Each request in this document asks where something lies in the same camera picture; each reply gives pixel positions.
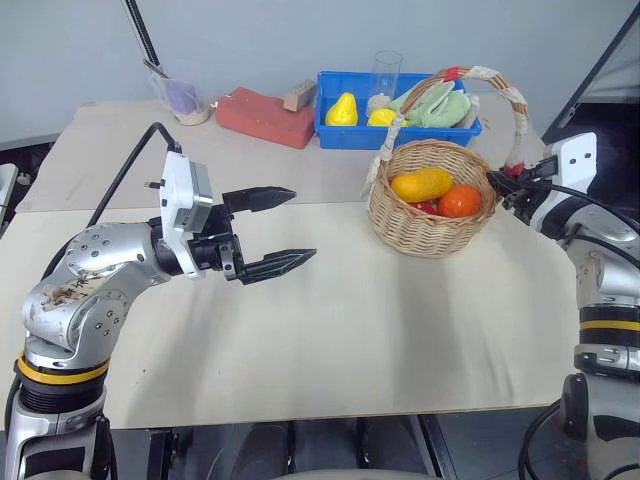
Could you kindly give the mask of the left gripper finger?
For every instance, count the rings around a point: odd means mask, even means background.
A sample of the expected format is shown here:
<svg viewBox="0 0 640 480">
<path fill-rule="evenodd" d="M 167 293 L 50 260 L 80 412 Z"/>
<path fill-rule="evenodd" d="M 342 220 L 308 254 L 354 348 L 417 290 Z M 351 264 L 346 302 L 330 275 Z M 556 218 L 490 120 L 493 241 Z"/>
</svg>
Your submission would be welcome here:
<svg viewBox="0 0 640 480">
<path fill-rule="evenodd" d="M 245 264 L 240 272 L 240 281 L 249 285 L 283 276 L 316 253 L 316 249 L 287 249 L 267 254 L 260 261 Z"/>
<path fill-rule="evenodd" d="M 284 187 L 252 187 L 222 194 L 224 212 L 232 216 L 236 212 L 259 212 L 275 208 L 297 196 L 296 192 Z"/>
</svg>

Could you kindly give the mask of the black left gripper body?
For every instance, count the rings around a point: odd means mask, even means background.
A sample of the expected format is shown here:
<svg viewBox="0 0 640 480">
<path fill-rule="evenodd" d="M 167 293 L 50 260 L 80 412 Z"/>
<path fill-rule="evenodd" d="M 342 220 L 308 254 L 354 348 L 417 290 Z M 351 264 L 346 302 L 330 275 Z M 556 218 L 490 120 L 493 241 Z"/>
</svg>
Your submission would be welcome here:
<svg viewBox="0 0 640 480">
<path fill-rule="evenodd" d="M 215 205 L 203 230 L 187 242 L 196 267 L 200 271 L 221 271 L 228 281 L 245 282 L 245 263 L 240 241 L 232 228 L 233 209 L 227 202 Z"/>
</svg>

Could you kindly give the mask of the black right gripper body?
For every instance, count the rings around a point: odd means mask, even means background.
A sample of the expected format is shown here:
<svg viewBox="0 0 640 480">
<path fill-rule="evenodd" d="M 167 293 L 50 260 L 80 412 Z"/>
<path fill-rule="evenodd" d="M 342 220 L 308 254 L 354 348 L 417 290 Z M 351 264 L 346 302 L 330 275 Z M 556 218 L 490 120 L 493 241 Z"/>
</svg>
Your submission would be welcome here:
<svg viewBox="0 0 640 480">
<path fill-rule="evenodd" d="M 512 193 L 514 215 L 520 221 L 531 221 L 535 211 L 548 197 L 547 180 L 516 180 Z"/>
</svg>

